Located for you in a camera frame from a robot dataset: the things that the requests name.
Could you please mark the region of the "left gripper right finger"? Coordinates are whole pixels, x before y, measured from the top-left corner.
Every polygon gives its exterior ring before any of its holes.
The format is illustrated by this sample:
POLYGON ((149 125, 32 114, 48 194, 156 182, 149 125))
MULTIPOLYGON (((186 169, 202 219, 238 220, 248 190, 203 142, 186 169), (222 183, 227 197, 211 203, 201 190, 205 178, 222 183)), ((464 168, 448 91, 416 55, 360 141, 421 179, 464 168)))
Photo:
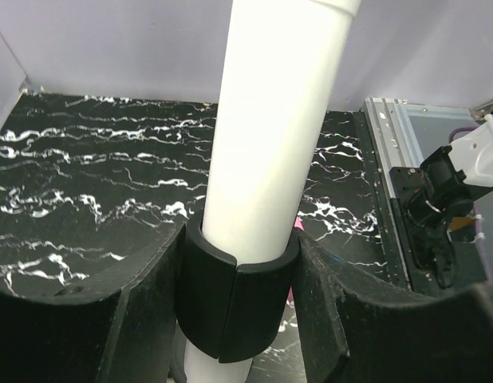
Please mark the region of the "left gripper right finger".
POLYGON ((493 382, 493 286, 432 298, 298 236, 293 280, 309 382, 493 382))

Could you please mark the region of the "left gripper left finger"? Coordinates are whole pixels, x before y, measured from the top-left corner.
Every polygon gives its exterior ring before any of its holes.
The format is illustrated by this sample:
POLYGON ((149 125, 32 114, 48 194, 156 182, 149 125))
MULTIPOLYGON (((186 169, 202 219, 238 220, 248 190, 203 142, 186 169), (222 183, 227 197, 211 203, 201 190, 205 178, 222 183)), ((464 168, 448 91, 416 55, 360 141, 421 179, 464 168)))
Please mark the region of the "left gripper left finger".
POLYGON ((164 382, 183 225, 56 294, 0 291, 0 382, 164 382))

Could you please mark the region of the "black round-base mic stand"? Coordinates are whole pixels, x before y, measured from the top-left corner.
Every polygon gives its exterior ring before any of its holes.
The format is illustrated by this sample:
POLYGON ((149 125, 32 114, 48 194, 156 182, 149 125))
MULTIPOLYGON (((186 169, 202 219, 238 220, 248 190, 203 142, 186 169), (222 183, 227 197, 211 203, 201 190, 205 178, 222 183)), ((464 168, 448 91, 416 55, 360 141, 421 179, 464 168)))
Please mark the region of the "black round-base mic stand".
POLYGON ((176 277, 176 319, 185 337, 186 382, 244 382, 278 334, 301 257, 291 231, 276 259, 240 264, 203 235, 203 212, 186 223, 176 277))

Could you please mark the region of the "white microphone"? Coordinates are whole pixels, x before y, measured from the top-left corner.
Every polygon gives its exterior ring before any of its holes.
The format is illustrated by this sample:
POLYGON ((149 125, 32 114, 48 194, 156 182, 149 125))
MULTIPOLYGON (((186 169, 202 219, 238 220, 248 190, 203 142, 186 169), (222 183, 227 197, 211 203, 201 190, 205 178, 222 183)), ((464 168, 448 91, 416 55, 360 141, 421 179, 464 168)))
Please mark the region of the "white microphone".
POLYGON ((235 1, 203 212, 238 263, 286 249, 357 1, 235 1))

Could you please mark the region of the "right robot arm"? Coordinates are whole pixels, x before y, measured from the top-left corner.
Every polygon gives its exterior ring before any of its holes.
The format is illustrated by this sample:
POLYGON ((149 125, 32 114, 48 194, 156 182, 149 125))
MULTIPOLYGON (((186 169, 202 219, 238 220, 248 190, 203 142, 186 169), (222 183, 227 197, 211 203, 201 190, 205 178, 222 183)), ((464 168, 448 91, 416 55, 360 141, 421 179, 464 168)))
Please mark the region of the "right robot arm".
POLYGON ((436 149, 419 166, 418 188, 402 202, 415 264, 433 270, 437 285, 456 281, 456 252, 448 231, 474 202, 493 191, 493 114, 468 134, 436 149))

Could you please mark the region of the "pink wedge-shaped case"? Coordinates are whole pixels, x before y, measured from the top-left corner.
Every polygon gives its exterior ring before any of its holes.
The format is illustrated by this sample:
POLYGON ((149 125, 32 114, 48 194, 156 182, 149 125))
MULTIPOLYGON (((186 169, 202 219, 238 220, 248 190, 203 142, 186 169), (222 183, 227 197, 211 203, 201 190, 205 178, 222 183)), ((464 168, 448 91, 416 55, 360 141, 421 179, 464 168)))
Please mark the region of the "pink wedge-shaped case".
MULTIPOLYGON (((295 219, 294 227, 297 228, 298 230, 304 231, 303 222, 302 222, 302 219, 299 216, 297 216, 296 219, 295 219)), ((287 302, 289 304, 293 304, 294 303, 294 294, 293 294, 292 288, 290 288, 290 290, 289 290, 289 293, 288 293, 288 296, 287 296, 287 302)))

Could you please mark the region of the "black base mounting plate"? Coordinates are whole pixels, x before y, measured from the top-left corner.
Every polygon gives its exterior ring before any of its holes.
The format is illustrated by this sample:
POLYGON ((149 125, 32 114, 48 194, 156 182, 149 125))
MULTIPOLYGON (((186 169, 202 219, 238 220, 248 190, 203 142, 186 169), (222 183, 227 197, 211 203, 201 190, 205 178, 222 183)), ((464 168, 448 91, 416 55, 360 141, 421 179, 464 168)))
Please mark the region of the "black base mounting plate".
POLYGON ((486 282, 471 198, 456 199, 440 210, 428 200, 419 168, 394 167, 389 175, 395 193, 390 203, 412 290, 441 297, 486 282))

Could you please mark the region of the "aluminium frame rail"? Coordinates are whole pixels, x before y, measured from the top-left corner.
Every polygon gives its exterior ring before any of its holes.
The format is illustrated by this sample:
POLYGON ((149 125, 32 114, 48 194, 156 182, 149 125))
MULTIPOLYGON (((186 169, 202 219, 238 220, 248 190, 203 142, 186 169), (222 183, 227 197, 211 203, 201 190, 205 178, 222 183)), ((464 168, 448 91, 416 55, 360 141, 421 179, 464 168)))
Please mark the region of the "aluminium frame rail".
POLYGON ((377 174, 374 188, 384 249, 389 265, 402 277, 402 283, 411 288, 390 203, 395 193, 389 173, 394 167, 419 168, 424 159, 401 101, 368 98, 361 111, 365 114, 373 146, 377 174))

